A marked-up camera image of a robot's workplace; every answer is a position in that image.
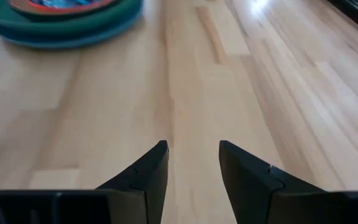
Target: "green plate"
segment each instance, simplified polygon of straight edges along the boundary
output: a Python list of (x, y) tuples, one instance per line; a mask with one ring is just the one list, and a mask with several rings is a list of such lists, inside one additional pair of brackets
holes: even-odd
[(141, 0), (120, 0), (114, 7), (87, 16), (61, 22), (34, 22), (11, 9), (7, 0), (0, 0), (0, 26), (25, 34), (73, 35), (96, 30), (128, 12), (135, 11)]

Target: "blue plate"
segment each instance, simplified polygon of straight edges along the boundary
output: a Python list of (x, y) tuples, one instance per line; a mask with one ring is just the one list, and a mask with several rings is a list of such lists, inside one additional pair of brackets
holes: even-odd
[(42, 37), (23, 34), (0, 26), (0, 36), (11, 43), (37, 49), (70, 49), (96, 44), (131, 28), (142, 15), (142, 5), (136, 12), (92, 33), (64, 37)]

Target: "wood grain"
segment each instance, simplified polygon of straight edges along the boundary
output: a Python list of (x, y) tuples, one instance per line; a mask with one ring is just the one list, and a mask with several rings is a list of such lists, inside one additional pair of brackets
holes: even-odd
[(163, 223), (235, 223), (222, 139), (358, 189), (358, 26), (325, 0), (151, 0), (92, 47), (0, 39), (0, 189), (92, 189), (161, 139)]

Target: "teal plate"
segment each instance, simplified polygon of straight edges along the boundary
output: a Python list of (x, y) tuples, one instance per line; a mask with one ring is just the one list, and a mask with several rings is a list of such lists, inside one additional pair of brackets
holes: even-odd
[(142, 5), (137, 6), (137, 9), (129, 12), (125, 17), (119, 21), (96, 30), (90, 34), (80, 36), (66, 36), (66, 37), (42, 37), (39, 35), (25, 35), (20, 32), (10, 30), (0, 25), (0, 36), (13, 44), (32, 47), (37, 49), (69, 49), (74, 47), (83, 47), (106, 40), (114, 35), (132, 27), (136, 20), (142, 15)]
[(7, 0), (0, 0), (0, 26), (26, 34), (63, 36), (98, 30), (114, 21), (119, 21), (128, 12), (139, 8), (142, 0), (120, 0), (113, 7), (83, 17), (61, 22), (34, 22), (11, 9)]

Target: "stacked plates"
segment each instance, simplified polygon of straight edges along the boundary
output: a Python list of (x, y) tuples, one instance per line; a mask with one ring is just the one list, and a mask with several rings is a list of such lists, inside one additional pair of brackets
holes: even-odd
[(0, 0), (0, 36), (42, 49), (81, 47), (130, 28), (141, 12), (142, 0)]

